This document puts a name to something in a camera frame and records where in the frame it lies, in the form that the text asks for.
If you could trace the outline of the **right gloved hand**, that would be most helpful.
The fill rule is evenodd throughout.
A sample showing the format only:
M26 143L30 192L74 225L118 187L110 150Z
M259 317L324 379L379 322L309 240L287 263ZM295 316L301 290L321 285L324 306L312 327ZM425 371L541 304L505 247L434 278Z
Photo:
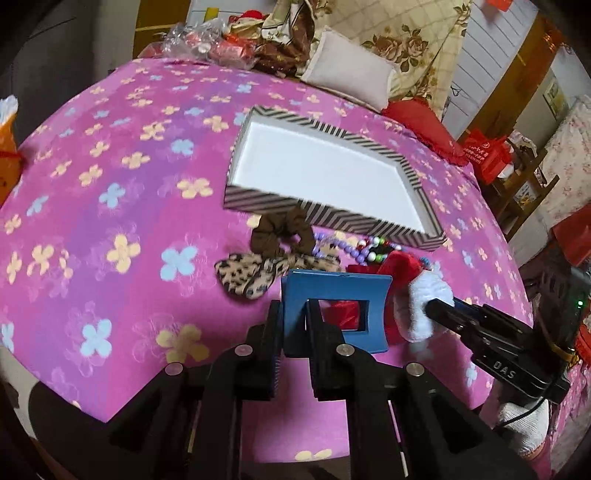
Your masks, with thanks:
M524 459L531 459L543 449L549 423L549 402L539 399L526 407L500 403L494 411L492 427L511 450Z

